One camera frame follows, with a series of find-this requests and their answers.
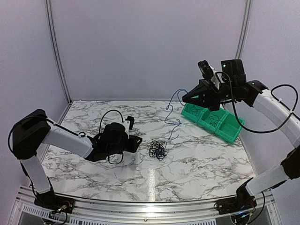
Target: marble table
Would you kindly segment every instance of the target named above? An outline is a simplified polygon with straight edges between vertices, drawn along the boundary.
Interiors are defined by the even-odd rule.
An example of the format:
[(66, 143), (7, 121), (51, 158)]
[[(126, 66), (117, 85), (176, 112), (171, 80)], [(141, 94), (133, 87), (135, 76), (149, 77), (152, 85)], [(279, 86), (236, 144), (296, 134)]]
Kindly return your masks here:
[[(235, 194), (246, 180), (254, 177), (247, 154), (237, 139), (229, 144), (188, 121), (173, 103), (170, 119), (181, 125), (164, 123), (170, 111), (163, 101), (77, 101), (62, 125), (75, 132), (94, 136), (102, 115), (118, 109), (124, 117), (135, 118), (132, 135), (143, 138), (136, 153), (125, 152), (119, 165), (106, 160), (89, 162), (79, 156), (50, 146), (42, 164), (58, 193), (101, 200), (131, 202), (177, 202), (216, 198)], [(120, 120), (110, 112), (104, 124)], [(151, 139), (167, 141), (168, 155), (162, 161), (149, 156)], [(111, 158), (116, 162), (117, 155)]]

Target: tangled wire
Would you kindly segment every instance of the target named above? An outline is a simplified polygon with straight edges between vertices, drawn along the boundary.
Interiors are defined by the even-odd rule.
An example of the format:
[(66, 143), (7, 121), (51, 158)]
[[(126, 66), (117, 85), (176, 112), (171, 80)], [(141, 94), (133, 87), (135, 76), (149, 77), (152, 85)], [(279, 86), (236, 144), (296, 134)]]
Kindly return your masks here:
[(159, 161), (163, 160), (167, 155), (167, 151), (165, 151), (166, 146), (167, 142), (158, 142), (152, 139), (149, 148), (149, 156), (153, 158), (156, 157)]

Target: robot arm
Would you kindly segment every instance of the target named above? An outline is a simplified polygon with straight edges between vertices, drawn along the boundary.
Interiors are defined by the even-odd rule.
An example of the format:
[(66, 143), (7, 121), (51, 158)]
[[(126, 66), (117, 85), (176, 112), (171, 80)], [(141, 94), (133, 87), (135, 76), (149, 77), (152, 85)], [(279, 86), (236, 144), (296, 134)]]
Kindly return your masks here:
[(49, 179), (37, 158), (37, 149), (41, 143), (75, 153), (88, 161), (96, 162), (113, 154), (124, 151), (135, 153), (142, 139), (129, 135), (134, 123), (133, 117), (127, 117), (122, 123), (113, 122), (105, 126), (102, 133), (94, 137), (84, 132), (76, 134), (47, 118), (45, 112), (38, 109), (16, 123), (12, 129), (13, 154), (20, 160), (24, 173), (31, 179), (37, 190), (35, 204), (57, 210), (62, 202), (73, 199), (55, 195)]
[[(276, 100), (265, 85), (259, 81), (246, 81), (241, 60), (222, 61), (221, 65), (223, 72), (215, 72), (207, 61), (199, 62), (198, 66), (204, 79), (199, 80), (199, 84), (184, 95), (182, 100), (211, 111), (219, 110), (220, 104), (224, 102), (244, 101), (264, 114), (276, 126), (280, 126), (290, 116), (292, 112)], [(236, 197), (218, 200), (216, 209), (220, 214), (250, 209), (252, 205), (257, 205), (254, 195), (269, 188), (276, 188), (288, 179), (300, 177), (300, 121), (292, 114), (280, 130), (295, 149), (280, 165), (242, 184), (237, 189)]]

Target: green plastic bin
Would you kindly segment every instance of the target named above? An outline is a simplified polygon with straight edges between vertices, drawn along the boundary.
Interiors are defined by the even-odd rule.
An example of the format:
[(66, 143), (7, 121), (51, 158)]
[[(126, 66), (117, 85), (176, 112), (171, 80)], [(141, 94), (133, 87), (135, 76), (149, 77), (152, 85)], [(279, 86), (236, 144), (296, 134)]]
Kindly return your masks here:
[(221, 108), (211, 112), (207, 108), (187, 103), (181, 114), (208, 132), (216, 134), (230, 143), (236, 140), (242, 129), (235, 116)]
[(215, 134), (223, 138), (225, 141), (234, 143), (235, 139), (238, 137), (242, 127), (236, 121), (235, 115), (228, 113), (224, 120), (219, 124)]
[(181, 111), (181, 114), (196, 123), (205, 111), (208, 111), (208, 109), (192, 104), (186, 104)]
[(221, 124), (223, 119), (227, 116), (228, 112), (224, 109), (218, 111), (203, 111), (202, 115), (199, 117), (197, 124), (205, 129), (215, 133), (218, 126)]

